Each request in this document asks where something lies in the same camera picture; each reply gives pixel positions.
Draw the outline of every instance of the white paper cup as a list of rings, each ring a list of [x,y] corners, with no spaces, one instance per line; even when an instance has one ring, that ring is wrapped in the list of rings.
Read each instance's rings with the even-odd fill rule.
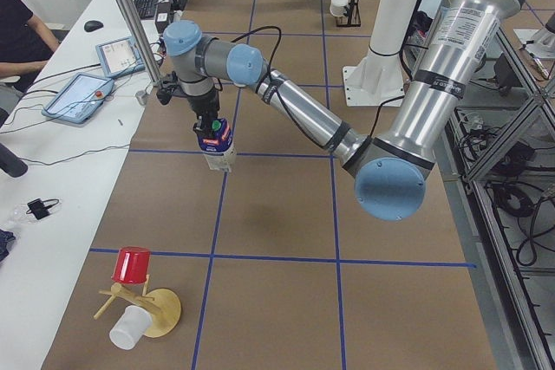
[[[110,330],[110,340],[116,347],[130,350],[151,325],[153,317],[148,311],[136,305],[129,305]]]
[[[330,13],[333,16],[343,16],[345,13],[345,6],[349,4],[349,0],[331,0]]]

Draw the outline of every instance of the black shirt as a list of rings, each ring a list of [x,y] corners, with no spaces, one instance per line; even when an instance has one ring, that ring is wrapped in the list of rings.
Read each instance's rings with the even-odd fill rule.
[[[52,50],[27,25],[33,12],[21,0],[0,0],[0,62],[46,61]],[[37,73],[24,75],[15,85],[23,91]]]

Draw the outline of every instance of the table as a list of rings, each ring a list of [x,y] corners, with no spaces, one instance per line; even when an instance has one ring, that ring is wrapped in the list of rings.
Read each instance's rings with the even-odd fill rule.
[[[367,131],[375,108],[346,106],[341,68],[366,54],[379,0],[361,0],[363,26],[347,30],[328,1],[189,0],[184,17],[228,40],[279,25],[275,67]],[[274,42],[249,39],[266,56]],[[477,266],[437,170],[418,213],[379,221],[337,161],[252,93],[227,83],[221,107],[239,152],[229,174],[207,169],[186,102],[149,101],[44,369],[495,368],[468,273]],[[378,132],[395,111],[382,111]],[[92,320],[124,245],[151,249],[150,288],[183,304],[172,333],[131,351],[108,339],[125,302]]]
[[[86,33],[83,24],[100,20],[104,28]],[[157,39],[153,21],[143,21],[151,41]],[[95,45],[128,36],[115,0],[93,0],[39,77],[98,62]],[[101,69],[84,70],[101,75]],[[74,73],[38,83],[36,88],[58,90]],[[17,109],[15,122],[4,126],[0,141],[20,157],[50,162],[87,150],[129,143],[143,113],[134,95],[149,83],[148,75],[122,77],[111,101],[101,106],[83,127],[49,121],[16,133],[19,127],[45,120],[40,107],[51,94],[30,94]],[[21,178],[0,174],[0,227],[6,225],[17,240],[0,263],[0,368],[34,369],[42,365],[67,306],[69,296],[96,233],[127,149],[110,150],[54,166],[30,166]],[[35,199],[59,198],[60,210],[38,224],[11,228],[13,207]]]

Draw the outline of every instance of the tablet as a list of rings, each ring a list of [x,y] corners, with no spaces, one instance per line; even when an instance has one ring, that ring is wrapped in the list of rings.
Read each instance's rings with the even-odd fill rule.
[[[109,78],[116,79],[145,68],[131,36],[96,45],[96,53],[104,75]]]
[[[79,125],[89,119],[112,92],[114,80],[79,73],[41,111],[53,120]]]

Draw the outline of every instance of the white desk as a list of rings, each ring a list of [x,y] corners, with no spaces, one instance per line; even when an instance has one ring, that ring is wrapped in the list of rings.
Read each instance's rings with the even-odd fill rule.
[[[87,33],[83,24],[100,20],[104,28]],[[143,21],[150,42],[157,39],[153,21]],[[115,0],[93,0],[69,32],[39,78],[98,62],[95,45],[128,36]],[[100,68],[90,71],[101,75]],[[40,82],[31,89],[60,89],[74,73]],[[126,82],[83,127],[49,121],[16,133],[0,134],[0,142],[26,159],[50,162],[87,150],[129,143],[142,116],[135,92],[149,84],[143,71]],[[46,104],[51,96],[32,94],[17,108]],[[7,132],[45,120],[37,110],[21,110]],[[13,207],[41,198],[59,198],[60,210],[36,224],[12,229],[17,240],[0,263],[0,369],[40,368],[75,286],[88,248],[106,208],[127,149],[110,150],[54,166],[30,166],[21,178],[0,172],[0,227]]]

